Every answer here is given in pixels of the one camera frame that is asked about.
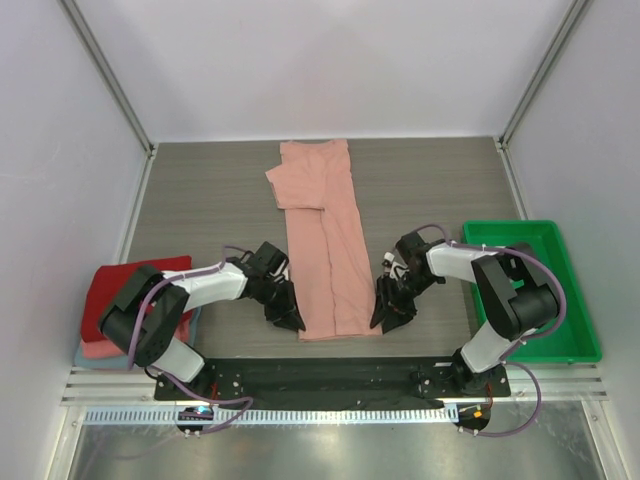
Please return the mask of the pink t shirt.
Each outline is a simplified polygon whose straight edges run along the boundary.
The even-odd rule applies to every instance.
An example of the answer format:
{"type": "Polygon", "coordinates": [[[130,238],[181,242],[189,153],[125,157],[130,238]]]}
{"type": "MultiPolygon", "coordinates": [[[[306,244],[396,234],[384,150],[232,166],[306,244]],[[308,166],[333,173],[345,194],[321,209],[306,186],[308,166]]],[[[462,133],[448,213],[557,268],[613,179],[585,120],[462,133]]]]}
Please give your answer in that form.
{"type": "Polygon", "coordinates": [[[375,288],[346,140],[283,142],[266,178],[284,212],[302,341],[375,337],[375,288]]]}

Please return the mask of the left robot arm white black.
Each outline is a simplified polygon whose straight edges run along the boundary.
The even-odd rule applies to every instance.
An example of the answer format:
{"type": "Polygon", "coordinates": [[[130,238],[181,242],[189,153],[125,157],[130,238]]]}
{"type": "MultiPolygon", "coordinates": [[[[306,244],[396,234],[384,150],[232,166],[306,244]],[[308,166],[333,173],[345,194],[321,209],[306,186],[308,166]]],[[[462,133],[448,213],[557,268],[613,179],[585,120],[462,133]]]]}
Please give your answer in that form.
{"type": "Polygon", "coordinates": [[[251,299],[278,328],[306,330],[289,278],[289,258],[269,242],[204,268],[171,271],[143,264],[103,310],[100,332],[127,355],[129,368],[159,373],[157,385],[190,399],[219,398],[214,366],[175,337],[182,316],[220,301],[251,299]]]}

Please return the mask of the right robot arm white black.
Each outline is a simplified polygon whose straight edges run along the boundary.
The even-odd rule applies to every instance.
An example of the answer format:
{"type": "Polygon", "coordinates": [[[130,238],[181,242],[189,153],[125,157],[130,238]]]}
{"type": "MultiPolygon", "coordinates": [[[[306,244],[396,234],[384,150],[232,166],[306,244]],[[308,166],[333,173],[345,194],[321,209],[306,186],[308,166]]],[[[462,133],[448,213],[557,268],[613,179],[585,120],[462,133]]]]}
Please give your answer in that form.
{"type": "Polygon", "coordinates": [[[452,355],[447,376],[458,393],[474,395],[519,346],[559,327],[566,294],[526,243],[488,247],[449,236],[427,242],[421,230],[403,235],[385,254],[370,327],[388,333],[408,324],[417,314],[415,299],[434,284],[455,278],[475,285],[486,320],[452,355]]]}

